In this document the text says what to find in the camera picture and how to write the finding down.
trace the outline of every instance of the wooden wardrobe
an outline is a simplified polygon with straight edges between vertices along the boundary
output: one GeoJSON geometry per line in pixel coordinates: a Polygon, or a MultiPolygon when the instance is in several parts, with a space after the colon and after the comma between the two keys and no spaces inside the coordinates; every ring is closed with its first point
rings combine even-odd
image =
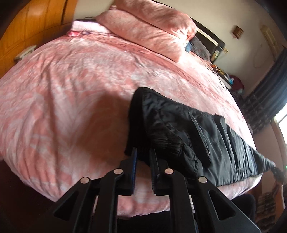
{"type": "Polygon", "coordinates": [[[14,17],[0,40],[0,78],[14,58],[31,45],[37,48],[71,27],[77,0],[31,0],[14,17]]]}

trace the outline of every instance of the pillow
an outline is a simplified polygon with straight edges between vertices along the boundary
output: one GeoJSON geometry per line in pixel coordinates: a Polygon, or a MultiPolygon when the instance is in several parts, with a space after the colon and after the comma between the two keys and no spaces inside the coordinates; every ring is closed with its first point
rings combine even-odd
{"type": "Polygon", "coordinates": [[[128,12],[108,10],[96,17],[96,21],[120,37],[159,53],[175,62],[185,52],[181,39],[152,26],[128,12]]]}
{"type": "Polygon", "coordinates": [[[197,56],[201,57],[204,60],[210,60],[210,52],[207,48],[201,43],[201,41],[195,36],[190,40],[191,51],[197,56]]]}
{"type": "Polygon", "coordinates": [[[190,40],[197,32],[197,26],[187,14],[169,6],[151,0],[115,0],[113,4],[182,40],[190,40]]]}

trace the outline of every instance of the dark curtain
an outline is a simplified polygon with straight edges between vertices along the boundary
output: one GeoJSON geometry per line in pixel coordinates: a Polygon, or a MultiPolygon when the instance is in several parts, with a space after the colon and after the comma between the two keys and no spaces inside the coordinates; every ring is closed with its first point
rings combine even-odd
{"type": "Polygon", "coordinates": [[[287,103],[287,49],[280,53],[275,64],[255,90],[239,105],[253,133],[257,133],[287,103]]]}

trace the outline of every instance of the clamp jaw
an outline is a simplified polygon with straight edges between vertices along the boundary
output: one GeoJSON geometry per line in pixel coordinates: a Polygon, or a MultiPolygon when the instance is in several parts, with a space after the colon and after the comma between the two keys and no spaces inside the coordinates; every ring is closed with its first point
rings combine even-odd
{"type": "MultiPolygon", "coordinates": [[[[185,178],[169,168],[165,160],[157,159],[154,149],[150,149],[149,157],[154,194],[169,195],[172,232],[260,233],[259,228],[207,178],[185,178]]],[[[134,148],[131,158],[121,161],[119,168],[103,178],[80,179],[28,232],[116,233],[118,196],[131,196],[134,192],[136,159],[134,148]]]]}

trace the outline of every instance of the black puffer jacket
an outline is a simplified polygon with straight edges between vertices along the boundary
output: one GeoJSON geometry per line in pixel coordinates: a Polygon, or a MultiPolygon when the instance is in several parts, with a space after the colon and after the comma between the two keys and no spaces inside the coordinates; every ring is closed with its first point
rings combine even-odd
{"type": "MultiPolygon", "coordinates": [[[[222,116],[177,103],[149,88],[139,87],[129,110],[132,147],[154,148],[169,167],[186,177],[207,177],[214,185],[228,185],[255,176],[275,164],[250,147],[222,116]]],[[[149,164],[148,153],[139,159],[149,164]]]]}

